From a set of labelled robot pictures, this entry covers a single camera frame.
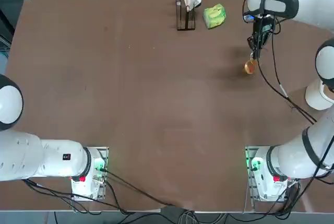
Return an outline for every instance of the black strap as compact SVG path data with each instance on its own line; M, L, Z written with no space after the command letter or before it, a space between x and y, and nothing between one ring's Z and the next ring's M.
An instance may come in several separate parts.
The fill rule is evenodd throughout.
M72 176L72 180L74 180L74 181L79 181L80 177L82 177L82 176L86 177L87 174L89 173L90 165L92 163L92 158L90 156L90 152L89 152L88 148L87 147L82 147L82 148L84 149L84 151L86 152L86 155L87 155L87 165L86 165L84 171L81 173L81 175L79 175L79 176Z
M307 152L307 155L309 156L309 158L311 159L313 164L316 165L316 166L319 166L320 169L326 170L326 171L332 170L333 167L334 167L334 164L332 165L331 168L327 168L324 164L320 164L320 159L316 155L316 153L314 152L313 147L311 145L311 142L309 142L308 129L309 129L309 127L304 129L303 134L302 134L302 140L303 140L303 144L304 144L305 150Z
M280 174L278 174L277 172L276 172L276 170L273 168L273 165L272 165L272 163L271 163L271 152L272 152L272 150L275 148L275 147L277 147L277 145L276 146L270 146L269 147L269 149L268 149L268 151L267 151L267 155L266 155L266 162L267 162L267 166L268 166L268 170L269 170L269 173L272 175L272 176L280 176Z

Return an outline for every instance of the black cable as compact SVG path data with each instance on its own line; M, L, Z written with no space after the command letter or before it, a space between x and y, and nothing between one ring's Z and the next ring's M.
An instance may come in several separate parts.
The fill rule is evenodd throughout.
M123 220L121 220L119 223L117 223L117 224L122 224L127 218L129 218L131 215L128 215L128 216L126 216Z
M223 224L226 224L226 222L227 222L227 220L228 220L228 214L226 214L226 217L225 217L225 219L224 219L224 223Z
M191 214L193 215L192 217L197 221L197 224L211 224L211 223L216 223L216 221L218 221L219 220L219 218L221 218L221 215L222 214L219 214L219 216L215 219L215 220L213 220L213 221L211 221L211 222L204 222L204 221L199 221L198 220L198 218L197 218L197 216L195 215L195 211L191 211Z
M292 210L292 205L295 204L296 199L297 199L297 197L298 197L298 195L299 195L300 189L301 189L301 185L300 185L300 183L299 183L299 181L298 181L296 193L294 194L294 196L293 196L293 198L292 198L290 204L288 205L288 207L286 207L286 206L287 206L287 203L288 203L288 202L286 202L286 203L284 204L282 210L280 210L280 211L278 211L277 213L275 213L275 217L276 217L277 219L280 219L280 220L286 220L286 219L289 218L289 216L290 216L290 214L291 214L291 210Z
M276 16L274 16L274 20L276 20L277 22L274 23L272 32L273 32L273 34L278 35L278 34L281 32L281 28L282 28L282 27L281 27L281 21L279 21L278 18L277 18ZM275 32L276 25L279 26L279 30L278 30L278 32Z
M278 82L278 84L282 87L281 81L278 78L278 74L277 74L277 68L276 68L276 58L275 58L275 47L274 47L274 35L279 34L281 32L281 22L277 19L276 16L274 16L274 21L277 21L277 24L279 25L279 31L277 33L275 33L275 29L276 29L276 22L273 23L273 33L271 35L271 49L272 49L272 57L273 57L273 64L274 64L274 69L275 69L275 76L276 76L276 80ZM317 120L312 117L309 113L307 113L304 109L302 109L300 106L298 106L297 104L295 104L288 96L282 95L286 100L288 100L291 104L294 105L294 107L299 111L300 114L302 114L311 124L314 124L309 118L311 118L314 122L317 122Z
M256 220L262 220L263 218L267 217L268 215L270 215L270 211L275 207L276 203L279 201L279 199L281 198L281 196L287 191L287 188L277 197L277 200L274 202L274 204L271 206L271 208L263 214L263 216L253 219L253 220L240 220L235 218L233 215L228 214L229 216L231 216L233 219L235 219L236 221L241 221L241 222L252 222L252 221L256 221Z
M142 218L145 218L145 217L148 217L148 216L161 216L163 217L165 220L169 221L171 224L176 224L175 222L173 222L171 219L167 218L165 215L162 215L160 213L151 213L151 214L146 214L146 215L142 215L142 216L139 216L138 218L134 219L134 220L131 220L131 221L128 221L128 222L124 222L123 224L130 224L130 223L133 223L139 219L142 219Z
M36 188L39 188L39 189L42 189L42 190L47 190L47 191L49 191L49 192L53 192L53 193L56 193L56 194L69 195L69 196L71 196L71 197L73 197L73 196L77 196L77 197L81 197L81 198L84 198L84 199L89 199L90 201L98 202L98 203L101 203L101 204L103 204L103 205L110 206L110 207L114 207L114 208L118 209L115 205L110 204L110 203L106 203L106 202L99 201L98 199L92 199L92 198L90 198L90 197L86 197L86 196L84 196L84 195L79 195L79 194L60 192L60 191L53 190L53 189L50 189L50 188L45 187L45 186L39 186L39 185L37 185L37 183L35 183L35 182L34 182L33 187L36 187Z
M242 18L243 18L243 20L244 20L244 22L245 23L248 23L246 20L245 20L245 18L244 18L244 9L245 9L245 3L246 3L246 0L244 0L243 1L243 5L242 5ZM286 97L285 95L283 95L283 94L281 94L275 87L273 87L272 86L272 84L267 80L267 78L264 76L264 74L263 74L263 72L262 72L262 69L261 69L261 67L260 67L260 61L259 61L259 56L260 56L260 49L259 49L259 40L260 40L260 33L258 34L258 39L257 39L257 47L256 47L256 52L255 52L255 58L257 59L257 64L258 64L258 67L259 67L259 70L260 70L260 73L261 73L261 75L262 75L262 77L263 77L263 79L265 80L265 82L267 83L267 85L274 91L274 92L276 92L279 96L281 96L283 99L285 99L285 100L287 100L288 102L290 102L297 110L298 110L298 112L302 115L302 116L304 116L311 124L314 124L313 122L312 122L312 120L314 121L314 122L317 122L317 120L314 118L314 117L312 117L309 113L307 113L304 109L302 109L300 106L298 106L296 103L294 103L289 97Z
M30 181L29 179L28 180L23 180L23 182L25 182L25 184L32 190L34 190L35 192L37 193L40 193L42 195L48 195L48 196L52 196L52 197L56 197L56 198L59 198L61 199L62 201L64 201L67 205L69 205L72 209L74 209L76 212L80 213L80 214L90 214L90 215L100 215L102 212L99 212L99 213L92 213L90 212L89 210L87 210L81 203L69 198L69 197L66 197L66 196L59 196L51 191L49 191L51 194L48 194L48 193L45 193L45 192L42 192L42 191L39 191L37 190L36 188L34 188L34 182ZM71 202L75 202L76 204L78 204L80 207L83 208L84 211L81 211L79 210L77 207L75 207L74 205L72 205L71 203L65 201L64 199L67 199Z
M53 215L54 215L54 221L56 222L56 224L58 224L56 212L53 212Z
M160 203L160 204L162 204L162 205L165 205L165 206L175 206L175 205L173 205L173 204L169 204L169 203L163 202L163 201L161 201L161 200L159 200L159 199L153 197L152 195L150 195L150 194L146 193L145 191L143 191L143 190L141 190L141 189L139 189L139 188L133 186L131 183L129 183L129 182L123 180L121 177L119 177L118 175L116 175L116 174L114 174L114 173L108 171L107 169L101 168L100 171L102 171L102 172L106 172L106 173L108 173L108 174L114 176L115 178L117 178L117 179L119 179L120 181L124 182L124 183L127 184L128 186L132 187L132 188L135 189L136 191L138 191L138 192L140 192L141 194L143 194L144 196L146 196L146 197L148 197L148 198L154 200L155 202L158 202L158 203Z
M116 202L116 205L117 205L118 209L121 211L121 213L122 213L123 215L128 215L129 212L127 212L126 210L124 210L123 208L121 208L121 206L120 206L120 204L119 204L119 202L118 202L118 199L117 199L115 190L114 190L113 186L111 185L111 183L110 183L109 181L107 181L107 180L105 181L105 183L106 183L106 184L108 185L108 187L111 189L111 192L112 192L112 194L113 194L113 196L114 196L114 199L115 199L115 202Z
M273 19L274 19L274 24L273 24L272 36L271 36L272 58L273 58L273 66L274 66L274 69L275 69L276 80L277 80L278 84L281 84L281 81L278 78L278 74L277 74L276 58L275 58L275 48L273 46L273 37L274 37L274 35L275 34L279 34L281 32L281 23L278 21L278 19L276 18L276 16L274 16ZM276 28L276 22L275 22L275 20L278 21L278 25L280 26L280 30L277 33L275 33L275 28Z
M300 106L298 106L296 103L294 103L289 97L286 97L285 95L283 95L283 94L281 94L275 87L273 87L273 85L267 80L267 78L266 78L266 76L264 75L264 73L263 73L263 71L262 71L262 69L261 69L261 66L260 66L260 61L259 61L259 53L260 53L260 51L259 51L259 49L258 49L258 47L259 47L259 40L260 40L260 33L258 34L258 42L257 42L257 49L256 49L256 51L257 51L257 65L258 65L258 68L259 68L259 71L260 71L260 73L261 73L261 75L262 75L262 78L265 80L265 82L267 83L267 85L275 92L275 93L277 93L279 96L281 96L284 100L287 100L288 102L290 102L297 110L298 110L298 112L303 116L303 117L305 117L312 125L314 124L314 122L311 120L311 119L313 119L315 122L316 122L316 119L315 118L313 118L309 113L307 113L304 109L302 109Z
M324 163L324 161L325 161L325 159L326 159L326 157L327 157L327 155L328 155L328 153L329 153L329 151L330 151L330 148L332 147L333 143L334 143L334 136L333 136L332 139L330 140L330 142L329 142L329 144L328 144L328 146L327 146L327 148L326 148L326 150L325 150L325 153L324 153L324 155L323 155L321 161L319 162L319 164L318 164L316 170L314 171L314 174L313 174L313 176L311 177L310 181L308 182L308 184L306 185L306 187L304 188L304 190L301 192L301 194L300 194L300 195L296 198L296 200L291 204L291 208L290 208L289 213L292 211L293 207L296 205L296 203L298 202L298 200L303 196L303 194L304 194L304 193L306 192L306 190L309 188L309 186L311 185L311 183L313 182L313 180L316 179L317 173L318 173L318 171L320 170L320 166L321 166L321 164Z
M315 179L318 180L318 181L321 181L321 182L323 182L323 183L325 183L327 185L334 185L334 182L324 181L323 179L320 179L320 178L315 178Z

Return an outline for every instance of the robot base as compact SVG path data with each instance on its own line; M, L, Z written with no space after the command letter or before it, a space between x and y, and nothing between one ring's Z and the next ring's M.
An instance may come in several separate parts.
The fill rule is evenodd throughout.
M80 178L80 181L71 180L72 193L101 200L105 197L104 172L98 169L107 167L109 148L87 148L91 155L90 170L86 177ZM90 201L89 199L76 196L72 197L72 199L75 201Z
M283 202L285 194L278 197L288 186L288 180L274 181L266 162L269 146L248 146L245 148L248 169L248 186L251 198L262 202Z

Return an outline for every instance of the small orange object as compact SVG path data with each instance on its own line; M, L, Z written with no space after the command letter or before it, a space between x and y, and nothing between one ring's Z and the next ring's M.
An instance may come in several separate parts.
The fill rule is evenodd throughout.
M256 65L257 61L255 59L249 59L244 65L245 72L250 75L253 74L256 70Z

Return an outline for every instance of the wire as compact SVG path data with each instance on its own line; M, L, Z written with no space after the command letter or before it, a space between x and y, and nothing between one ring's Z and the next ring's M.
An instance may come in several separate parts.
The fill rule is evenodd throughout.
M126 216L123 220L121 220L119 223L117 223L117 224L122 224L127 218L129 218L131 215L128 215L128 216Z
M146 215L142 215L142 216L139 216L138 218L134 219L134 220L131 220L131 221L128 221L128 222L124 222L123 224L130 224L130 223L133 223L137 220L140 220L142 218L145 218L145 217L148 217L148 216L161 216L163 217L165 220L169 221L171 224L177 224L175 222L173 222L171 219L169 219L168 217L166 217L165 215L162 215L160 213L151 213L151 214L146 214Z
M244 20L244 22L245 23L248 23L248 21L246 21L245 20L245 18L244 18L244 9L245 9L245 3L246 3L246 0L244 0L243 1L243 6L242 6L242 15L243 15L243 20ZM281 22L283 22L285 19L282 19L282 20L280 20L280 21L278 21L278 23L279 23L279 25L280 25L280 23ZM257 39L257 46L256 46L256 52L255 52L255 58L257 59L257 64L258 64L258 67L259 67L259 70L260 70L260 73L261 73L261 75L262 75L262 77L263 77L263 79L265 80L265 82L267 83L267 85L274 91L274 92L276 92L279 96L281 96L283 99L285 99L285 100L287 100L288 102L290 102L297 110L298 110L298 112L303 116L303 117L305 117L311 124L314 124L314 122L317 122L317 120L313 117L313 116L311 116L308 112L306 112L304 109L302 109L300 106L298 106L296 103L294 103L289 97L288 97L288 95L287 95L287 93L285 92L285 90L283 89L283 87L282 87L282 85L280 84L280 88L282 89L282 91L283 91L283 93L284 93L284 95L283 94L281 94L275 87L273 87L273 85L267 80L267 78L264 76L264 74L263 74L263 72L262 72L262 69L261 69L261 67L260 67L260 61L259 61L259 57L260 57L260 53L261 53L261 51L260 51L260 49L259 49L259 40L260 40L260 33L258 33L258 39Z
M228 217L229 217L229 215L227 214L223 224L226 224L226 222L228 220Z
M274 202L274 204L271 206L271 208L263 214L263 216L253 219L253 220L240 220L235 218L233 215L228 214L229 216L231 216L233 219L237 220L237 221L241 221L241 222L252 222L252 221L256 221L256 220L261 220L263 218L265 218L266 216L270 215L271 210L275 207L276 203L279 201L279 199L282 197L282 195L287 191L287 188L277 197L277 200Z
M276 80L283 92L283 94L281 95L284 95L283 97L288 100L291 104L294 105L294 107L299 111L300 114L302 114L312 125L314 124L314 122L317 122L317 120L312 117L309 113L307 113L305 110L303 110L300 106L298 106L297 104L295 104L288 96L288 94L286 93L286 91L284 90L284 88L282 87L282 84L281 84L281 81L278 77L278 73L277 73L277 67L276 67L276 58L275 58L275 47L274 47L274 35L276 34L279 34L281 32L281 22L277 19L276 16L274 16L274 21L277 21L277 24L279 25L279 31L277 33L275 33L275 28L276 28L276 23L274 22L273 24L273 33L272 33L272 36L271 36L271 49L272 49L272 57L273 57L273 64L274 64L274 69L275 69L275 76L276 76Z
M35 182L33 182L33 183L34 183L34 185L32 185L32 186L35 187L35 188L39 188L39 189L42 189L42 190L47 190L47 191L49 191L49 192L53 192L53 193L56 193L56 194L70 195L71 197L73 197L73 196L77 196L77 197L81 197L81 198L84 198L84 199L89 199L90 201L98 202L98 203L101 203L101 204L103 204L103 205L110 206L110 207L114 207L114 208L118 209L115 205L110 204L110 203L106 203L106 202L99 201L98 199L92 199L92 198L90 198L90 197L87 197L87 196L84 196L84 195L79 195L79 194L64 193L64 192L60 192L60 191L57 191L57 190L50 189L50 188L45 187L45 186L37 185L37 183L35 183Z
M108 187L111 189L111 192L113 193L113 196L114 196L114 199L115 199L115 202L116 202L116 205L118 207L118 209L121 211L121 213L123 215L128 215L129 212L127 212L126 210L124 210L123 208L121 208L119 202L118 202L118 199L117 199L117 196L116 196L116 193L115 193L115 190L113 188L113 186L111 185L111 183L109 181L105 181L105 183L108 185Z
M182 224L183 217L186 217L186 223L188 223L187 219L190 218L193 220L193 222L197 222L198 224L217 224L219 221L221 221L226 214L219 214L219 216L211 221L211 222L204 222L204 221L199 221L198 218L195 215L195 212L192 210L186 210L184 211L178 218L178 224Z
M173 204L169 204L169 203L163 202L163 201L161 201L161 200L159 200L159 199L153 197L152 195L150 195L150 194L146 193L145 191L143 191L143 190L141 190L141 189L139 189L139 188L133 186L131 183L129 183L129 182L123 180L121 177L119 177L118 175L116 175L116 174L114 174L114 173L108 171L107 169L101 168L100 171L102 171L102 172L106 172L106 173L108 173L108 174L114 176L115 178L117 178L117 179L119 179L120 181L124 182L125 184L127 184L127 185L130 186L130 187L132 187L133 189L135 189L136 191L140 192L141 194L145 195L146 197L148 197L148 198L154 200L155 202L158 202L158 203L160 203L160 204L162 204L162 205L165 205L165 206L175 206L175 205L173 205Z
M53 215L54 215L54 221L56 222L56 224L58 224L56 212L53 212Z
M324 153L324 155L323 155L321 161L319 162L319 164L318 164L316 170L314 171L314 174L313 174L313 176L311 177L310 181L308 182L308 184L306 185L306 187L304 188L304 190L301 192L301 194L300 194L300 195L296 198L296 200L291 204L291 208L290 208L289 214L291 213L293 207L296 205L296 203L298 202L298 200L303 196L303 194L304 194L304 193L306 192L306 190L309 188L309 186L310 186L311 183L314 181L314 179L316 179L317 173L318 173L318 171L320 170L320 166L321 166L321 164L324 163L324 161L325 161L325 159L326 159L326 157L327 157L327 155L328 155L328 153L329 153L329 151L330 151L330 148L332 147L333 143L334 143L334 136L333 136L332 139L330 140L330 142L329 142L329 144L328 144L328 146L327 146L327 148L326 148L326 150L325 150L325 153Z
M42 191L39 191L37 190L36 188L33 187L34 185L34 182L30 181L29 179L27 180L23 180L23 182L25 182L25 184L31 188L32 190L34 190L35 192L37 193L40 193L42 195L48 195L48 196L52 196L52 197L56 197L56 198L59 198L61 199L62 201L64 201L67 205L69 205L73 210L75 210L76 212L80 213L80 214L91 214L91 215L100 215L102 212L99 212L99 213L92 213L90 212L89 210L87 210L81 203L69 198L69 197L66 197L66 196L59 196L51 191L49 191L51 194L48 194L48 193L45 193L45 192L42 192ZM76 204L78 204L79 206L81 206L85 211L81 211L79 210L78 208L76 208L74 205L72 205L71 203L65 201L64 199L67 199L67 200L70 200L70 201L73 201L75 202Z
M315 178L315 179L317 179L318 181L321 181L321 182L323 182L323 183L325 183L327 185L334 185L334 182L324 181L323 179L320 179L320 178Z

